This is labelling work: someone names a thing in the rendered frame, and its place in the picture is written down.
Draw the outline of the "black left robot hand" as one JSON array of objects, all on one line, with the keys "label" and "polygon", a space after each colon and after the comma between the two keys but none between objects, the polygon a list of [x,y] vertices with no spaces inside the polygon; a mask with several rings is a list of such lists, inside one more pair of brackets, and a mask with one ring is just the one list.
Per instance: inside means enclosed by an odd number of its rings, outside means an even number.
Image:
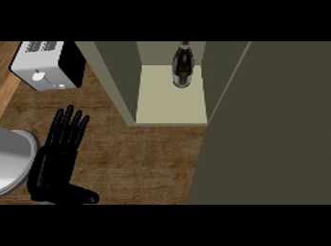
[{"label": "black left robot hand", "polygon": [[32,162],[26,188],[31,200],[56,205],[96,204],[94,191],[70,184],[78,149],[90,122],[73,106],[56,111],[47,141]]}]

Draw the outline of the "olive green cabinet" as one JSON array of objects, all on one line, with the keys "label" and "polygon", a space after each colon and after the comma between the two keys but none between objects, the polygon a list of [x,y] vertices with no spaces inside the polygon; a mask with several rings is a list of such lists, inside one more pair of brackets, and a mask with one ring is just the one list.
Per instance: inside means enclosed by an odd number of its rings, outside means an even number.
[{"label": "olive green cabinet", "polygon": [[248,41],[193,41],[192,81],[172,83],[177,41],[79,41],[94,76],[131,126],[205,126],[235,78]]}]

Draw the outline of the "dark wine bottle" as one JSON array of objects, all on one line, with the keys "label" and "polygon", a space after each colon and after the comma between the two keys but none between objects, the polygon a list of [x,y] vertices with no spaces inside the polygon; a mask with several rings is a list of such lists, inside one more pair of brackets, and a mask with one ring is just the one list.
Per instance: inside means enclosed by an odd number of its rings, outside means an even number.
[{"label": "dark wine bottle", "polygon": [[172,83],[178,88],[186,88],[192,82],[195,59],[190,42],[181,41],[171,65]]}]

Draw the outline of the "dark olive cabinet door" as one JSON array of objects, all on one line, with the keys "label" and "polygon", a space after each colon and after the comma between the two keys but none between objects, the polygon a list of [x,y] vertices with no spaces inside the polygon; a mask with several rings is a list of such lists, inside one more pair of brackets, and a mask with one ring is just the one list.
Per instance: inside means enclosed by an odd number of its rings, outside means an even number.
[{"label": "dark olive cabinet door", "polygon": [[193,204],[331,204],[331,42],[254,42],[205,130]]}]

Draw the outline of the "white toaster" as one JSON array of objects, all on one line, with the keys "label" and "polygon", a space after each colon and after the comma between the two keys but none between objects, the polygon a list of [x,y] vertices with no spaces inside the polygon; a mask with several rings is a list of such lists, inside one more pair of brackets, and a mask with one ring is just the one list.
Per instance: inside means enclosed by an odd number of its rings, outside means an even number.
[{"label": "white toaster", "polygon": [[73,41],[23,41],[10,71],[37,90],[60,90],[82,85],[85,57]]}]

